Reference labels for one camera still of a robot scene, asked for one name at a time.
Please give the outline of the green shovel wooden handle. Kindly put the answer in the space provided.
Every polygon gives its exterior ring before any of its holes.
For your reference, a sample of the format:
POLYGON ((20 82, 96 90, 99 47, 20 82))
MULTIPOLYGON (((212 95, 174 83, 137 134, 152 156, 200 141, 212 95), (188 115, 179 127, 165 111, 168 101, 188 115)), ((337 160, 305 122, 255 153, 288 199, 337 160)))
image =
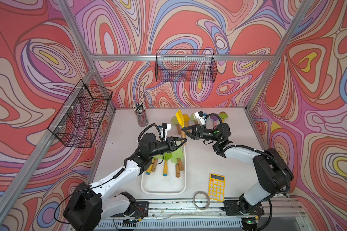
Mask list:
POLYGON ((194 113, 191 114, 190 120, 191 120, 192 122, 194 122, 195 125, 198 125, 198 121, 197 121, 197 119, 195 118, 195 114, 194 114, 194 113))
POLYGON ((178 133, 179 135, 181 135, 181 127, 180 127, 180 124, 179 124, 178 119, 177 119, 176 116, 173 116, 173 117, 171 118, 171 124, 174 125, 174 126, 176 126, 177 133, 178 133))

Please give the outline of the purple shovel pink handle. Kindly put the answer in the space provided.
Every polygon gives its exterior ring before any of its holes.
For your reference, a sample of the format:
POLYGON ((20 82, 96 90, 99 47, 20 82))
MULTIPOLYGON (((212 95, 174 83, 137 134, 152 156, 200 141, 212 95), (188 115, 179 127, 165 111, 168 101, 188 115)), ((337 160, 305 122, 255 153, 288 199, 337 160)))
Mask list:
POLYGON ((211 115, 210 118, 212 120, 213 127, 216 127, 217 126, 217 121, 218 121, 217 116, 216 115, 211 115))

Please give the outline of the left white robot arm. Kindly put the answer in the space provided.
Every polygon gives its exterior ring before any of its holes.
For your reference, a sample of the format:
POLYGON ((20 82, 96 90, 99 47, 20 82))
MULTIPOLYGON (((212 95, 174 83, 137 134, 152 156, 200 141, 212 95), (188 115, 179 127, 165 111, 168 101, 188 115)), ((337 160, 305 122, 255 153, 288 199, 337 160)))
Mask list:
POLYGON ((124 164, 105 178, 90 185, 79 184, 64 209, 63 217, 76 231, 92 231, 100 221, 114 215, 135 214, 136 199, 128 192, 113 194, 124 184, 142 175, 155 156, 169 154, 187 142, 186 138, 168 137, 163 141, 147 133, 138 141, 135 152, 124 164))

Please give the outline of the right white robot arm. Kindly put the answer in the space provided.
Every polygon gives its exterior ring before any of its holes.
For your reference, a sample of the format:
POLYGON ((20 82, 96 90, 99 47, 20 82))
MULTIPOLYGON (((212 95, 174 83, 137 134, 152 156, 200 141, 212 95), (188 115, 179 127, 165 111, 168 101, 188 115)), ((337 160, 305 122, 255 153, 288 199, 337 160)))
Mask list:
POLYGON ((238 210, 247 215, 256 205, 271 199, 276 194, 289 194, 294 179, 292 171, 273 148, 257 150, 246 145, 233 144, 230 127, 223 123, 213 129, 205 125, 184 127, 182 132, 193 140, 213 141, 214 152, 223 158, 232 158, 253 165, 258 182, 239 197, 238 210))

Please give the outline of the white plastic storage box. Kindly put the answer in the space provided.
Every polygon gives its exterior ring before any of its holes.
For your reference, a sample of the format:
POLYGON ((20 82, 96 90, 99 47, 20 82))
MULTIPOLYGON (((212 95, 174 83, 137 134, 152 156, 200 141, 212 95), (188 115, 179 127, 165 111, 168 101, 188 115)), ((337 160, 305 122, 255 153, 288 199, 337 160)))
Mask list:
POLYGON ((177 195, 185 191, 187 187, 187 166, 186 166, 186 146, 182 146, 184 156, 182 157, 184 171, 180 178, 176 177, 175 164, 168 161, 168 176, 163 176, 164 161, 159 160, 156 171, 150 175, 143 174, 141 179, 141 189, 146 194, 152 195, 177 195))

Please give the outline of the clear cup of pens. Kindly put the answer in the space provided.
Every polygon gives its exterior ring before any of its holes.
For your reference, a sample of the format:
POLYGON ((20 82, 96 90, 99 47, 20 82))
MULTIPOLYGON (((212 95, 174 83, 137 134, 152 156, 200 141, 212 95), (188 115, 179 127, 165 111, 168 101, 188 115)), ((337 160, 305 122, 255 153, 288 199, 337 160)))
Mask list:
POLYGON ((146 106, 143 103, 136 103, 133 106, 138 125, 140 127, 145 127, 148 125, 148 119, 146 114, 146 106))

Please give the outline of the yellow calculator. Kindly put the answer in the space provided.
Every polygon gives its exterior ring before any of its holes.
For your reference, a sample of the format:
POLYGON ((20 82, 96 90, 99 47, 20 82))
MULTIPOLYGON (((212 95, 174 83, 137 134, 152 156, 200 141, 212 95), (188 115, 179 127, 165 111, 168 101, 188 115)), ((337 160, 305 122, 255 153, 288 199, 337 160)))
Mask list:
POLYGON ((211 200, 223 202, 225 199, 225 180, 222 175, 210 173, 208 195, 211 200))

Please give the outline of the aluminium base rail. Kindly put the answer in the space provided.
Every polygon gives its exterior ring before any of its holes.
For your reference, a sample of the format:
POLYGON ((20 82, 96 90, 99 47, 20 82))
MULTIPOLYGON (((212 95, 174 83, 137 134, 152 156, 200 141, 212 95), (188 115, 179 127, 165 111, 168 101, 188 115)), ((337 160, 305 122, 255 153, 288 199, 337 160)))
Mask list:
POLYGON ((236 212, 236 198, 224 202, 191 199, 138 200, 134 215, 114 215, 99 222, 93 231, 179 231, 179 230, 246 230, 312 231, 312 225, 298 200, 275 198, 263 202, 249 215, 236 212))

